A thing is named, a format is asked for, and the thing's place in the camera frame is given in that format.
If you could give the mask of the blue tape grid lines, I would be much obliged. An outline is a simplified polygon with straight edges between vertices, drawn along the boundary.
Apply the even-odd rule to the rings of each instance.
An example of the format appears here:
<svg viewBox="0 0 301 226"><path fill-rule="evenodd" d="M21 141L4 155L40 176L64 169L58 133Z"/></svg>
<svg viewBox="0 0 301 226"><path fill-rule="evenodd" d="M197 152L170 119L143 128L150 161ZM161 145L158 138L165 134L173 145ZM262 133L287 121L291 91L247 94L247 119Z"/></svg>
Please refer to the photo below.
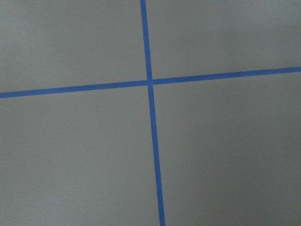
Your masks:
<svg viewBox="0 0 301 226"><path fill-rule="evenodd" d="M142 21L142 30L143 30L144 58L145 58L145 68L146 68L145 80L2 92L0 94L0 97L1 99L3 99L3 98L42 96L42 95L50 95L50 94L146 86L148 89L152 152L153 152L153 159L154 159L156 192L157 192L157 202L158 202L158 217L159 217L159 224L161 226L165 226L166 218L165 218L165 210L164 210L164 196L163 196L161 169L160 169L160 155L159 155L159 144L158 144L154 86L163 85L163 84L183 83L183 82L209 81L209 80L221 80L221 79L231 79L231 78L240 78L240 77L299 73L301 71L301 68L298 66L298 67L286 67L286 68L264 69L264 70L254 70L254 71L214 73L214 74L202 74L202 75L193 75L193 76L154 79L152 74L152 64L151 64L151 47L150 47L149 28L148 28L147 1L145 0L140 1L140 12L141 12L141 21Z"/></svg>

